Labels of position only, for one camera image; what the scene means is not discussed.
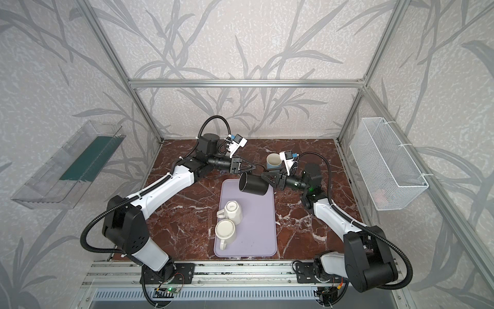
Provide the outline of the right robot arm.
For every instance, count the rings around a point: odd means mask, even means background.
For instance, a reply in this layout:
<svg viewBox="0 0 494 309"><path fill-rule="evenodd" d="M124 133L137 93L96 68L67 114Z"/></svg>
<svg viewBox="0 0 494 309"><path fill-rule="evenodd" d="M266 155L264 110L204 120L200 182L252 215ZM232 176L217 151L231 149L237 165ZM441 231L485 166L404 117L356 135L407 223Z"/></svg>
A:
<svg viewBox="0 0 494 309"><path fill-rule="evenodd" d="M315 257L314 276L326 282L332 276L348 281L359 292L372 288L399 290L409 285L413 267L406 254L390 242L378 226L367 226L340 208L331 198L330 188L322 188L318 164L306 164L297 175L300 154L279 153L282 167L269 169L261 178L272 188L301 191L306 211L323 221L342 240L343 252L327 252Z"/></svg>

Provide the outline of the light blue mug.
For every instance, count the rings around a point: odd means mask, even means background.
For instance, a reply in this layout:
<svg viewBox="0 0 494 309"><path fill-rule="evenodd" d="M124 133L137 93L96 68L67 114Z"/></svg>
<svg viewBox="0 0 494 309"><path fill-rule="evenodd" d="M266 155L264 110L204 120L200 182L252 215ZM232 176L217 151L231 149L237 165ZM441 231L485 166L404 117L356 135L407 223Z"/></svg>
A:
<svg viewBox="0 0 494 309"><path fill-rule="evenodd" d="M284 163L283 163L279 153L270 153L266 157L267 170L282 169L283 165L284 165Z"/></svg>

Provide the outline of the black enamel mug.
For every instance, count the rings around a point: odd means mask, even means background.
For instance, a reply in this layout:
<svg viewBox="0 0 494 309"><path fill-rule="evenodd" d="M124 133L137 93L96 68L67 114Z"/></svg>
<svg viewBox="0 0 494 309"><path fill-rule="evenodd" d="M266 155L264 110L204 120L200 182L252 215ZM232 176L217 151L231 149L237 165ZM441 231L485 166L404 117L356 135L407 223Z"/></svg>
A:
<svg viewBox="0 0 494 309"><path fill-rule="evenodd" d="M243 193L263 196L267 193L269 184L261 176L243 173L239 179L239 190Z"/></svg>

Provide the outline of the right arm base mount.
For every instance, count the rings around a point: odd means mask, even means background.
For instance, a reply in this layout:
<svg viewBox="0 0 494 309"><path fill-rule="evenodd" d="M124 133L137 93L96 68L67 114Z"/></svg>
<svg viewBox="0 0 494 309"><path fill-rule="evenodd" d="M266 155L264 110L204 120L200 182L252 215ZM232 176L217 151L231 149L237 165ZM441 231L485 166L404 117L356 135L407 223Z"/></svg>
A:
<svg viewBox="0 0 494 309"><path fill-rule="evenodd" d="M322 266L315 262L302 262L295 260L292 263L292 270L297 277L297 283L302 284L332 284L339 285L345 283L345 279L335 274L327 274L322 270Z"/></svg>

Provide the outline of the white faceted mug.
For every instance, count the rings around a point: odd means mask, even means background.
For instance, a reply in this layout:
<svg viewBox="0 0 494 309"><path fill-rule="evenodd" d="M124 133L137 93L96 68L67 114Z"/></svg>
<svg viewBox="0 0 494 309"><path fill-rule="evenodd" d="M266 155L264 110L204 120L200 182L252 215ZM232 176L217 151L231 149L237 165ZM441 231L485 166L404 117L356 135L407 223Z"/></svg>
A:
<svg viewBox="0 0 494 309"><path fill-rule="evenodd" d="M231 220L235 225L239 225L243 220L243 210L236 201L228 201L223 209L217 211L218 219Z"/></svg>

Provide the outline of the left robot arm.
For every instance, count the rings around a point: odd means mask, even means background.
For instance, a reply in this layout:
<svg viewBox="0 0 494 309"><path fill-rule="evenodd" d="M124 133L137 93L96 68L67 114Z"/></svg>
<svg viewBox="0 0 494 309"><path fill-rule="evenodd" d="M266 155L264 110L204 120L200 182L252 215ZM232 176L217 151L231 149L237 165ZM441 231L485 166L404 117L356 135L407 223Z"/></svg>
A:
<svg viewBox="0 0 494 309"><path fill-rule="evenodd" d="M221 140L216 134L204 133L207 124L214 119L227 123L220 115L209 117L201 126L194 147L178 158L165 176L137 193L110 199L106 211L91 220L82 231L82 248L94 253L124 254L144 272L150 270L164 280L171 277L175 273L173 259L152 240L147 220L165 202L213 170L240 175L255 169L252 163L243 167L246 161L235 155L246 145L244 137L229 133ZM87 242L90 230L99 221L104 222L102 234L115 248L96 248Z"/></svg>

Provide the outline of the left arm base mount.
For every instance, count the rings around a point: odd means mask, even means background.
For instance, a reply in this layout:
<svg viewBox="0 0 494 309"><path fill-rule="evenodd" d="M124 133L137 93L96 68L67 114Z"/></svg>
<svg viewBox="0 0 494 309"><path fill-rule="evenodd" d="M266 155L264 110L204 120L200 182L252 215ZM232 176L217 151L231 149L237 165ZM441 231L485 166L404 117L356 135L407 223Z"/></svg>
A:
<svg viewBox="0 0 494 309"><path fill-rule="evenodd" d="M140 283L157 285L158 283L189 285L195 271L194 263L167 263L162 270L154 271L142 265Z"/></svg>

